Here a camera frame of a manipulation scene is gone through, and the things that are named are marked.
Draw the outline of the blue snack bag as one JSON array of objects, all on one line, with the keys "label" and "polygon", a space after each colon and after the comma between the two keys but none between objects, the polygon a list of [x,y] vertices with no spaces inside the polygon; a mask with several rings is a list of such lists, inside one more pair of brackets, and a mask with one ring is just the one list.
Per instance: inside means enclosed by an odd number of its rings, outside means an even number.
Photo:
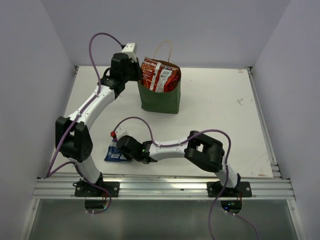
[{"label": "blue snack bag", "polygon": [[112,140],[112,142],[108,146],[104,161],[120,163],[120,162],[130,162],[131,160],[126,159],[123,153],[117,149],[117,142],[115,140]]}]

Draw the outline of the orange red Doritos bag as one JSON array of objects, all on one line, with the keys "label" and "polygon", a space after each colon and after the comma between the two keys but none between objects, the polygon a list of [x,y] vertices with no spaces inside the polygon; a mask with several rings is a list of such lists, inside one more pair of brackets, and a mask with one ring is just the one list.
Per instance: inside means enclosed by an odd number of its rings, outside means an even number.
[{"label": "orange red Doritos bag", "polygon": [[180,71],[181,79],[180,68],[167,61],[145,57],[141,65],[141,69],[142,85],[155,93],[167,93],[164,92],[164,87],[168,78],[173,73],[173,70]]}]

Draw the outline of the pink Real chips bag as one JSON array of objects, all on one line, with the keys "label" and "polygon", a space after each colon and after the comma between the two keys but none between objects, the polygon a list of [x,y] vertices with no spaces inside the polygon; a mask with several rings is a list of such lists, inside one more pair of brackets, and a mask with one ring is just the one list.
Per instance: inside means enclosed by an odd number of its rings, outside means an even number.
[{"label": "pink Real chips bag", "polygon": [[180,70],[173,70],[172,74],[170,75],[170,77],[167,79],[165,85],[164,85],[164,92],[171,92],[173,91],[180,80],[181,76],[180,76]]}]

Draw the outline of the green brown paper bag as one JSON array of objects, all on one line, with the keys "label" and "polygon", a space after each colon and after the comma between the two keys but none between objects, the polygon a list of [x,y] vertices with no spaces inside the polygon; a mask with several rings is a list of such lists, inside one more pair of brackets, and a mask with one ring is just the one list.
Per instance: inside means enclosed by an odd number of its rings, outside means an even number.
[{"label": "green brown paper bag", "polygon": [[[169,54],[167,57],[167,60],[163,60],[166,62],[169,62],[171,58],[172,53],[172,43],[170,41],[163,41],[155,50],[155,53],[157,53],[161,46],[165,43],[169,44]],[[153,92],[149,89],[147,89],[143,85],[143,79],[138,81],[138,91],[141,101],[141,108],[148,112],[154,112],[154,113],[164,113],[164,114],[178,114],[180,109],[180,100],[181,100],[181,78],[177,85],[177,87],[170,91],[170,92]]]}]

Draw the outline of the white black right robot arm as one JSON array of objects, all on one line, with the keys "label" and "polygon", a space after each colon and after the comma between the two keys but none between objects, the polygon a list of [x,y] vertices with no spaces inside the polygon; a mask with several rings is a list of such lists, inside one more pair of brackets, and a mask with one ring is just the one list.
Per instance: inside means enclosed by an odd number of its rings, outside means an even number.
[{"label": "white black right robot arm", "polygon": [[[227,138],[228,148],[223,149],[223,143],[206,133],[220,133]],[[241,176],[232,170],[228,163],[231,152],[231,138],[218,129],[204,131],[193,130],[187,138],[177,142],[156,142],[153,140],[138,142],[129,135],[118,138],[116,148],[127,159],[133,159],[143,164],[156,163],[161,160],[184,158],[209,173],[214,173],[220,181],[223,194],[239,193]]]}]

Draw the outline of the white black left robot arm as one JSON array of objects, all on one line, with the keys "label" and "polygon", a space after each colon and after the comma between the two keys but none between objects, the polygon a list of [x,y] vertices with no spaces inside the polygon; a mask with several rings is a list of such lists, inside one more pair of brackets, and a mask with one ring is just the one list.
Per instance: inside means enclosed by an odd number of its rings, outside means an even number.
[{"label": "white black left robot arm", "polygon": [[84,179],[95,184],[102,174],[91,156],[93,142],[90,129],[103,110],[124,91],[126,83],[141,78],[142,70],[134,51],[115,53],[109,75],[99,79],[90,97],[74,113],[56,120],[56,150],[49,166],[53,166],[58,153],[61,153],[75,164]]}]

